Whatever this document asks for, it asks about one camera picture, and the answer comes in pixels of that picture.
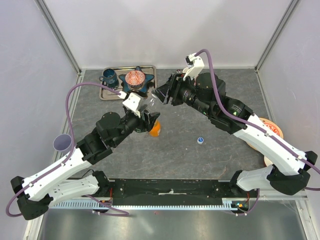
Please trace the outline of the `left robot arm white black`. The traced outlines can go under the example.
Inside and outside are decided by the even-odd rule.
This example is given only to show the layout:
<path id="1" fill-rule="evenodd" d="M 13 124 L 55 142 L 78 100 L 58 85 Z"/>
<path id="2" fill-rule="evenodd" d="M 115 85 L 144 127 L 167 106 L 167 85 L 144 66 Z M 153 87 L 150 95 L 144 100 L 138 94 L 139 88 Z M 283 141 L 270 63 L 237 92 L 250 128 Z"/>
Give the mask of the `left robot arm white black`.
<path id="1" fill-rule="evenodd" d="M 149 132 L 159 116 L 159 112 L 147 109 L 140 116 L 131 110 L 126 110 L 123 117 L 116 112 L 107 112 L 96 122 L 93 131 L 60 160 L 33 176 L 14 177 L 10 183 L 15 193 L 13 199 L 20 210 L 18 216 L 33 220 L 65 200 L 87 195 L 106 196 L 111 184 L 103 171 L 66 184 L 63 181 L 111 155 L 131 133 Z"/>

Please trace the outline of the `water bottle green label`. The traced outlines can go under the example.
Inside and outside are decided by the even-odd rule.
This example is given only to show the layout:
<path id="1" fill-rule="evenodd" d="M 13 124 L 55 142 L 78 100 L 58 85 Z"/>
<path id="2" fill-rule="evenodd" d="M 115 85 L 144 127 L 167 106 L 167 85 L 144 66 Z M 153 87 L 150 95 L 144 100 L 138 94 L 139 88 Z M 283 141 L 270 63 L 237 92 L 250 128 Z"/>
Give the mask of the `water bottle green label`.
<path id="1" fill-rule="evenodd" d="M 151 94 L 148 98 L 143 100 L 139 111 L 141 113 L 145 111 L 150 114 L 156 113 L 159 110 L 160 103 L 160 100 L 154 94 Z"/>

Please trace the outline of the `blue white bottle cap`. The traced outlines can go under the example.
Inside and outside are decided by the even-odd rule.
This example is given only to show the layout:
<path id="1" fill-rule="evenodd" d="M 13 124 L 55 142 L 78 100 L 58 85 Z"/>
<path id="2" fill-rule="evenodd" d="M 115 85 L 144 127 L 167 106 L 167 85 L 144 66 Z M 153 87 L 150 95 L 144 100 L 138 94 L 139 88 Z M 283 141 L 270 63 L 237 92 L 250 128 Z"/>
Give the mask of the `blue white bottle cap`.
<path id="1" fill-rule="evenodd" d="M 197 138 L 197 143 L 200 144 L 200 145 L 203 144 L 204 143 L 204 139 L 202 137 L 198 137 Z"/>

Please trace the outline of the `orange juice bottle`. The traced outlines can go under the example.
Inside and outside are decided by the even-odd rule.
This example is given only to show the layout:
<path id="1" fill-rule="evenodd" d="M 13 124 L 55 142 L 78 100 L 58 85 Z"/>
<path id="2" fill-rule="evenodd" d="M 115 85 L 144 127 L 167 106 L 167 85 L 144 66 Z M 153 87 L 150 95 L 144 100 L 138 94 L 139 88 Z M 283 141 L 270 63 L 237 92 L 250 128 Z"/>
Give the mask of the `orange juice bottle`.
<path id="1" fill-rule="evenodd" d="M 160 132 L 161 132 L 161 124 L 158 120 L 156 120 L 149 134 L 152 137 L 158 137 L 160 135 Z"/>

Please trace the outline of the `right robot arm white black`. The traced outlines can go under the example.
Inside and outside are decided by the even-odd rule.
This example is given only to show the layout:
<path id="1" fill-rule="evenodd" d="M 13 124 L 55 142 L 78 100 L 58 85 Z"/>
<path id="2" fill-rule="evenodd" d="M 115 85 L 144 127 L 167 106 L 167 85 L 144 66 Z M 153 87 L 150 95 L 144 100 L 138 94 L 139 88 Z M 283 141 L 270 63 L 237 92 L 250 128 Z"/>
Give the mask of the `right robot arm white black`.
<path id="1" fill-rule="evenodd" d="M 270 188 L 292 196 L 308 188 L 308 170 L 315 165 L 317 154 L 293 147 L 269 129 L 247 105 L 228 97 L 226 83 L 216 74 L 201 73 L 192 80 L 184 73 L 173 73 L 152 94 L 163 104 L 192 107 L 215 127 L 245 141 L 272 162 L 256 170 L 238 170 L 229 184 L 233 196 Z"/>

